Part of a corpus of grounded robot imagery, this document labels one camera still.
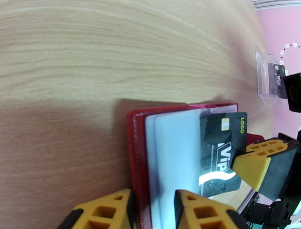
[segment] card chip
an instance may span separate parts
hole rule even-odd
[[[222,118],[222,131],[230,129],[230,118]]]

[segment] red leather wallet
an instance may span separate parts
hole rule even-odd
[[[136,198],[137,225],[139,229],[152,229],[149,174],[147,164],[145,118],[148,115],[192,110],[200,108],[214,108],[220,106],[237,105],[227,104],[186,104],[173,107],[158,107],[133,110],[127,115],[128,148],[131,166],[132,186]]]

